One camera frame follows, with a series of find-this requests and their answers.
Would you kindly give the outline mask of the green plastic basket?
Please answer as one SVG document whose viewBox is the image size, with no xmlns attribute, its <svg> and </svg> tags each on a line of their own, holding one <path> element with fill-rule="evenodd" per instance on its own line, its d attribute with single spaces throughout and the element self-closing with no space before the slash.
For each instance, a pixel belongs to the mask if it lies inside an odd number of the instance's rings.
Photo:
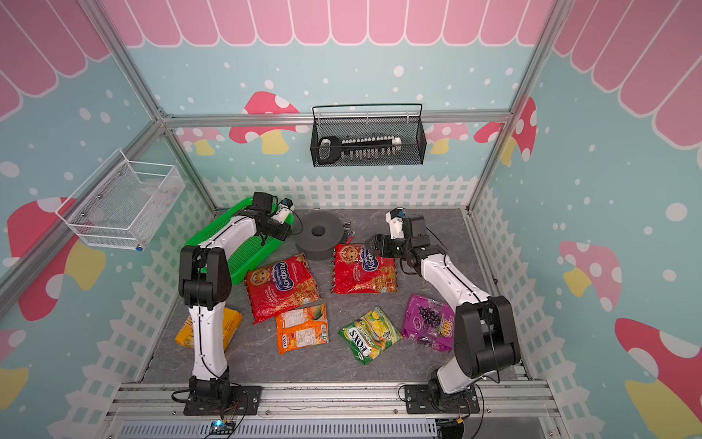
<svg viewBox="0 0 702 439">
<path fill-rule="evenodd" d="M 283 243 L 274 238 L 263 241 L 261 236 L 255 236 L 254 220 L 241 216 L 241 211 L 252 204 L 252 197 L 227 210 L 186 242 L 186 245 L 199 247 L 204 252 L 222 248 L 234 285 L 241 283 L 248 272 L 256 269 Z M 287 223 L 294 225 L 294 212 L 287 218 Z"/>
</svg>

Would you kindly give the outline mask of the red candy bag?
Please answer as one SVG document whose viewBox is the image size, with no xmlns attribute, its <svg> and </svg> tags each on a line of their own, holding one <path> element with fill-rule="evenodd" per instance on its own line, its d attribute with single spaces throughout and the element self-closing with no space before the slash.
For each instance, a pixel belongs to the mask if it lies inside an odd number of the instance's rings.
<svg viewBox="0 0 702 439">
<path fill-rule="evenodd" d="M 394 259 L 374 256 L 363 244 L 335 247 L 334 294 L 394 294 L 398 279 Z"/>
<path fill-rule="evenodd" d="M 245 286 L 254 324 L 321 299 L 305 254 L 248 272 Z"/>
</svg>

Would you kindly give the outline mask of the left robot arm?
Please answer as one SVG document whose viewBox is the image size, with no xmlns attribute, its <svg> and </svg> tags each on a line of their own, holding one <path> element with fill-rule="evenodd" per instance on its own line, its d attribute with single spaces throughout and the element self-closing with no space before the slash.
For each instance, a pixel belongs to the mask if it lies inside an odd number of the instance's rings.
<svg viewBox="0 0 702 439">
<path fill-rule="evenodd" d="M 178 292 L 193 329 L 192 398 L 225 401 L 230 396 L 222 335 L 226 301 L 232 285 L 292 234 L 288 217 L 293 213 L 291 199 L 279 201 L 272 194 L 256 192 L 217 217 L 182 248 Z"/>
</svg>

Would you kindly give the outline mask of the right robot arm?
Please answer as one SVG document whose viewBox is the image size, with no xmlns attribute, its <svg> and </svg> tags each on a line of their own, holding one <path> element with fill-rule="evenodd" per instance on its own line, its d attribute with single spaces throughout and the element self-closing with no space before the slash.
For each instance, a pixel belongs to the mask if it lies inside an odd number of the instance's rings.
<svg viewBox="0 0 702 439">
<path fill-rule="evenodd" d="M 388 234 L 365 242 L 374 256 L 407 263 L 431 284 L 454 312 L 453 358 L 433 373 L 430 395 L 440 402 L 468 391 L 482 378 L 500 381 L 500 372 L 521 362 L 512 305 L 504 296 L 491 296 L 452 262 L 441 241 L 422 216 L 398 208 L 386 214 Z"/>
</svg>

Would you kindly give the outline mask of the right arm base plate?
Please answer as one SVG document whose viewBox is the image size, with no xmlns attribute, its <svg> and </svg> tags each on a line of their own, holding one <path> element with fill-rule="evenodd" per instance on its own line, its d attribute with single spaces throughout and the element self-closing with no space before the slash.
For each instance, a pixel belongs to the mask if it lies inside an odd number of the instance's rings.
<svg viewBox="0 0 702 439">
<path fill-rule="evenodd" d="M 468 415 L 480 412 L 475 388 L 446 394 L 437 382 L 428 384 L 402 384 L 398 397 L 404 402 L 408 414 L 455 413 Z"/>
</svg>

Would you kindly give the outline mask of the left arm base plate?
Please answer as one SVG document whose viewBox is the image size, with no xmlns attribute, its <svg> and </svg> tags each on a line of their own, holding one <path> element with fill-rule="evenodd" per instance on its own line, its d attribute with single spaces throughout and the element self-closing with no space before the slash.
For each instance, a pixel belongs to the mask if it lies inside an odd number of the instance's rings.
<svg viewBox="0 0 702 439">
<path fill-rule="evenodd" d="M 261 386 L 227 384 L 206 396 L 190 393 L 185 402 L 186 416 L 254 416 L 261 402 Z"/>
</svg>

